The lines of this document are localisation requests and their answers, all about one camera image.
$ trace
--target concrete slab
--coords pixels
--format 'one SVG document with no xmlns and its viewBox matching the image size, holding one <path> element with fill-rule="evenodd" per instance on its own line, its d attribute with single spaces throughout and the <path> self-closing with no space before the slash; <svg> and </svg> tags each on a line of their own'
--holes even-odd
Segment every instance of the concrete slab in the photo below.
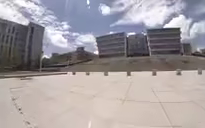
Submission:
<svg viewBox="0 0 205 128">
<path fill-rule="evenodd" d="M 115 119 L 136 126 L 171 127 L 159 103 L 125 102 Z"/>
<path fill-rule="evenodd" d="M 205 111 L 191 103 L 163 103 L 173 126 L 205 128 Z"/>
</svg>

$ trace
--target cloud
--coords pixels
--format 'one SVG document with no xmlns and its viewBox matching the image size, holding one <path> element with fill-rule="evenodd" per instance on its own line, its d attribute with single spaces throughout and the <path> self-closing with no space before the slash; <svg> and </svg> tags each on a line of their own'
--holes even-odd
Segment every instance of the cloud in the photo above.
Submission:
<svg viewBox="0 0 205 128">
<path fill-rule="evenodd" d="M 135 32 L 129 32 L 127 33 L 127 36 L 131 36 L 131 35 L 135 35 L 136 33 Z"/>
<path fill-rule="evenodd" d="M 86 50 L 97 52 L 96 38 L 92 34 L 83 34 L 76 38 L 77 46 L 86 46 Z"/>
<path fill-rule="evenodd" d="M 190 34 L 192 38 L 205 35 L 205 20 L 194 23 Z"/>
<path fill-rule="evenodd" d="M 0 0 L 0 18 L 11 20 L 23 25 L 29 21 L 38 23 L 45 27 L 44 51 L 50 56 L 53 52 L 64 53 L 74 50 L 77 43 L 81 41 L 76 38 L 88 38 L 88 35 L 81 35 L 71 32 L 71 26 L 66 21 L 60 21 L 40 0 Z M 94 44 L 87 45 L 94 49 Z"/>
<path fill-rule="evenodd" d="M 180 14 L 184 8 L 183 0 L 115 0 L 110 14 L 123 12 L 123 16 L 111 26 L 144 24 L 155 27 Z"/>
<path fill-rule="evenodd" d="M 100 4 L 98 9 L 99 9 L 99 12 L 102 15 L 109 15 L 109 14 L 111 14 L 111 8 L 109 6 L 107 6 L 106 4 Z"/>
<path fill-rule="evenodd" d="M 87 4 L 88 9 L 90 9 L 90 0 L 86 0 L 86 4 Z"/>
<path fill-rule="evenodd" d="M 174 17 L 169 23 L 164 25 L 164 28 L 179 27 L 181 28 L 182 40 L 190 39 L 190 26 L 192 25 L 192 19 L 186 18 L 184 15 Z"/>
</svg>

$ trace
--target lamp post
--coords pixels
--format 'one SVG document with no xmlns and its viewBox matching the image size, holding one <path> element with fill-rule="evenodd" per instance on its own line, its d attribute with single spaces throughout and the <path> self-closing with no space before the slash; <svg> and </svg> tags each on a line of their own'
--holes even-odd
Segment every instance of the lamp post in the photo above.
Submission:
<svg viewBox="0 0 205 128">
<path fill-rule="evenodd" d="M 40 57 L 40 69 L 39 69 L 39 72 L 42 72 L 42 60 L 43 60 L 43 54 L 44 54 L 44 52 L 42 51 L 42 52 L 41 52 L 41 57 Z"/>
</svg>

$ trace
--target white cloud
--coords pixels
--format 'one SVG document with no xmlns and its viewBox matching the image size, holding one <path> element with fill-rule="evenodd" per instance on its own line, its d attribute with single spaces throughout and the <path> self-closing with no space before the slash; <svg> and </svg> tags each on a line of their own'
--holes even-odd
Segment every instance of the white cloud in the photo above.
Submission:
<svg viewBox="0 0 205 128">
<path fill-rule="evenodd" d="M 123 17 L 111 26 L 145 24 L 148 27 L 163 25 L 185 8 L 183 0 L 115 0 L 111 13 L 125 12 Z"/>
<path fill-rule="evenodd" d="M 136 33 L 135 32 L 129 32 L 127 33 L 127 36 L 131 36 L 131 35 L 135 35 Z"/>
<path fill-rule="evenodd" d="M 193 24 L 190 35 L 192 38 L 205 35 L 205 20 Z"/>
<path fill-rule="evenodd" d="M 49 59 L 49 58 L 50 58 L 50 56 L 48 56 L 48 55 L 43 55 L 43 56 L 42 56 L 42 58 Z"/>
<path fill-rule="evenodd" d="M 98 9 L 102 15 L 109 15 L 111 13 L 111 8 L 106 4 L 100 4 Z"/>
<path fill-rule="evenodd" d="M 113 33 L 115 33 L 115 32 L 113 32 L 113 31 L 110 31 L 110 32 L 108 32 L 107 34 L 113 34 Z"/>
<path fill-rule="evenodd" d="M 179 27 L 181 28 L 182 40 L 190 39 L 190 26 L 192 24 L 192 19 L 186 18 L 184 15 L 179 15 L 173 18 L 168 24 L 164 25 L 164 28 Z"/>
<path fill-rule="evenodd" d="M 76 41 L 81 42 L 82 44 L 84 44 L 84 43 L 93 43 L 93 44 L 95 44 L 96 43 L 96 38 L 92 34 L 84 34 L 84 35 L 80 35 L 79 37 L 77 37 Z"/>
<path fill-rule="evenodd" d="M 87 4 L 88 9 L 90 9 L 90 0 L 86 0 L 86 4 Z"/>
<path fill-rule="evenodd" d="M 9 1 L 0 0 L 0 17 L 21 24 L 28 24 L 28 19 Z"/>
</svg>

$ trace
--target concrete pavement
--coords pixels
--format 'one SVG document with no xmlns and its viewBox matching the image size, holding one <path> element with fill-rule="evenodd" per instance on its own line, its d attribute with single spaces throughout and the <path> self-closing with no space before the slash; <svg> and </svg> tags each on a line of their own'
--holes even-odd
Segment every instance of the concrete pavement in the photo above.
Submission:
<svg viewBox="0 0 205 128">
<path fill-rule="evenodd" d="M 0 79 L 0 128 L 205 128 L 205 71 Z"/>
</svg>

